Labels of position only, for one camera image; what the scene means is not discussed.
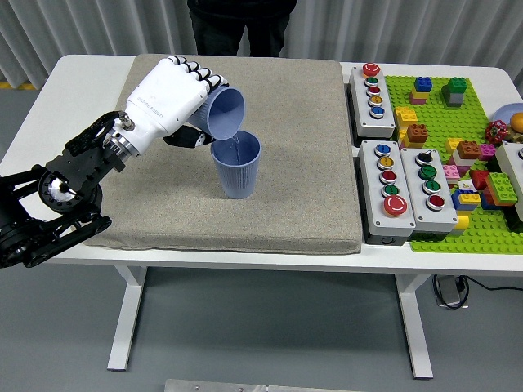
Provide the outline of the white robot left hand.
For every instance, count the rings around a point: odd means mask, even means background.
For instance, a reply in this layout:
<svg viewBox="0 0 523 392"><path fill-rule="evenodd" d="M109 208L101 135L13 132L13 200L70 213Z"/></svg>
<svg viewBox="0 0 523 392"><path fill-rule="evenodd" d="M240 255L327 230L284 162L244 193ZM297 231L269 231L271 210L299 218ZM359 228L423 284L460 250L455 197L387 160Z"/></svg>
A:
<svg viewBox="0 0 523 392"><path fill-rule="evenodd" d="M138 84L127 98L124 115L115 122L110 137L129 156L142 155L157 139L183 148L195 148L221 140L200 116L228 81L197 62L169 56Z"/></svg>

